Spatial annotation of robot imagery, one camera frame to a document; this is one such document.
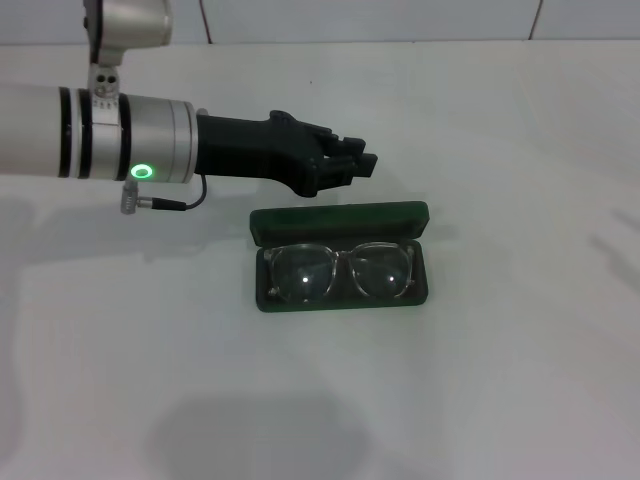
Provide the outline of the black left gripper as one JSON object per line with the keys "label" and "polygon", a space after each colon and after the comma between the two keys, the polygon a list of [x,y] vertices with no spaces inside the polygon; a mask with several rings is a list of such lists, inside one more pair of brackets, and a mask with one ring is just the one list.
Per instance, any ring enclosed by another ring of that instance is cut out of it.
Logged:
{"label": "black left gripper", "polygon": [[363,139],[340,138],[281,111],[263,121],[199,114],[197,125],[197,174],[273,180],[304,198],[370,178],[378,161],[364,153]]}

